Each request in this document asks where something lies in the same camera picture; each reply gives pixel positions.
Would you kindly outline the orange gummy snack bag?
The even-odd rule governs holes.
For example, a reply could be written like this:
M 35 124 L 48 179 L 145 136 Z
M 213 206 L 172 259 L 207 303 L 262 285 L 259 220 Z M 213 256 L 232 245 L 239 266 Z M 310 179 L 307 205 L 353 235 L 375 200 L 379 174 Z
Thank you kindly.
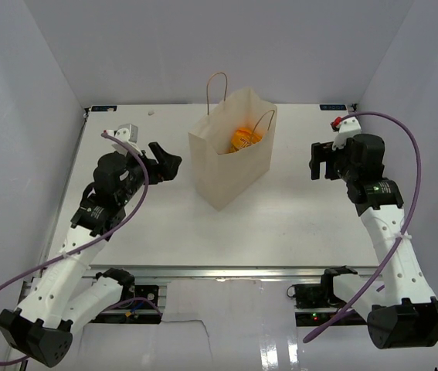
M 244 148 L 248 148 L 249 146 L 261 141 L 261 139 L 261 135 L 258 135 L 249 128 L 238 128 L 231 138 L 229 153 L 234 153 Z

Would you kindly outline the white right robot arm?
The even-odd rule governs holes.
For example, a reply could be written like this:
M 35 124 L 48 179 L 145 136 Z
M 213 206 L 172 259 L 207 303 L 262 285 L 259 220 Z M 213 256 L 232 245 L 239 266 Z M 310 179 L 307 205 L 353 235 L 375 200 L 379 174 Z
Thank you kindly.
M 433 347 L 438 342 L 438 299 L 428 285 L 405 225 L 399 187 L 384 177 L 385 143 L 377 135 L 357 134 L 341 148 L 313 143 L 311 178 L 341 179 L 347 187 L 378 258 L 384 288 L 362 279 L 353 268 L 333 267 L 321 276 L 321 301 L 329 308 L 347 303 L 367 323 L 378 349 Z

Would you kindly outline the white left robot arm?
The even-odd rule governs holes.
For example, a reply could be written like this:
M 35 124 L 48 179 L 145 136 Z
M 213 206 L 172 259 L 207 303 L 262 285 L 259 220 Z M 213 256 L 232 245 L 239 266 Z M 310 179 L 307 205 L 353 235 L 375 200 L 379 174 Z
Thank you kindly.
M 134 194 L 176 177 L 181 157 L 167 153 L 157 142 L 148 147 L 153 158 L 136 150 L 99 158 L 54 264 L 15 309 L 0 313 L 0 331 L 13 349 L 54 367 L 85 324 L 111 305 L 127 308 L 133 303 L 134 277 L 116 268 L 98 274 L 95 284 L 76 298 L 72 294 L 114 229 L 123 225 L 125 206 Z

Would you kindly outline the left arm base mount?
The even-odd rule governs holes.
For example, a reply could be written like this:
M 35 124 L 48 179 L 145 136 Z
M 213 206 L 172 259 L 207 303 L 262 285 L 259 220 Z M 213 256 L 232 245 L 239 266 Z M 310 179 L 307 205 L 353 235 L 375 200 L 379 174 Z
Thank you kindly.
M 161 322 L 157 285 L 132 285 L 115 305 L 100 313 L 92 323 L 112 325 L 157 325 Z

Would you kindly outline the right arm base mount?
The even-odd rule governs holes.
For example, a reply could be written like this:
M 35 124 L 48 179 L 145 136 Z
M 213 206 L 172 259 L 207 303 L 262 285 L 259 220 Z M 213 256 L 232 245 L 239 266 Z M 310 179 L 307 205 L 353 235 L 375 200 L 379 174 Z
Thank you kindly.
M 334 277 L 353 274 L 369 278 L 371 273 L 372 269 L 349 266 L 295 270 L 295 274 L 289 276 L 286 296 L 294 305 L 296 326 L 322 325 L 339 313 L 345 301 L 334 294 Z

